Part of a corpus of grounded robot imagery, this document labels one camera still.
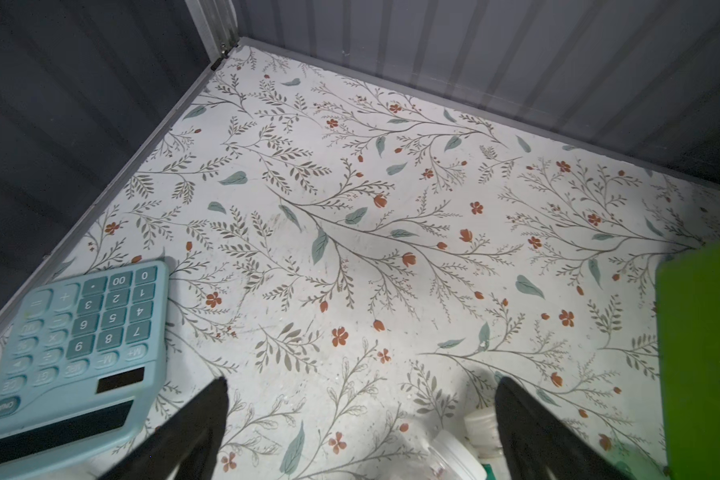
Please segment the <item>clear bottle pink label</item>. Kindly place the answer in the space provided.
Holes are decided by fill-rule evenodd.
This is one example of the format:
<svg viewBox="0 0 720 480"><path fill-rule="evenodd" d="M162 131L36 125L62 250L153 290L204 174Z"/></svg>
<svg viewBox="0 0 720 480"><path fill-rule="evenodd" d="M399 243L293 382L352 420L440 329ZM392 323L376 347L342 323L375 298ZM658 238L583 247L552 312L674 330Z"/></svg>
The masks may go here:
<svg viewBox="0 0 720 480"><path fill-rule="evenodd" d="M456 436L441 430L427 447L427 479L485 480L487 473L472 451Z"/></svg>

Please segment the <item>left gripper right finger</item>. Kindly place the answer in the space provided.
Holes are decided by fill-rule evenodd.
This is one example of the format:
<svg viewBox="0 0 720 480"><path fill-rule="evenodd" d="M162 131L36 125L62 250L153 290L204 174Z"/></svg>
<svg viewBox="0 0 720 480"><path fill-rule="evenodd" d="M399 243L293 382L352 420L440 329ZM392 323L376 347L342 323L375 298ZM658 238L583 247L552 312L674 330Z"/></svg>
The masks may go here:
<svg viewBox="0 0 720 480"><path fill-rule="evenodd" d="M512 479L627 477L509 377L498 383L495 410Z"/></svg>

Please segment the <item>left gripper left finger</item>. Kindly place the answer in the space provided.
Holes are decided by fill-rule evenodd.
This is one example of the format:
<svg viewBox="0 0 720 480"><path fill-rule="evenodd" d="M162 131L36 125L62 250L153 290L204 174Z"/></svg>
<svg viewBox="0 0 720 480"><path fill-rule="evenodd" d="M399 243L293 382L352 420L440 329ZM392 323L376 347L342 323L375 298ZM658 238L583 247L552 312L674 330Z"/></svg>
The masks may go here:
<svg viewBox="0 0 720 480"><path fill-rule="evenodd" d="M228 385L214 379L104 479L210 479L225 433Z"/></svg>

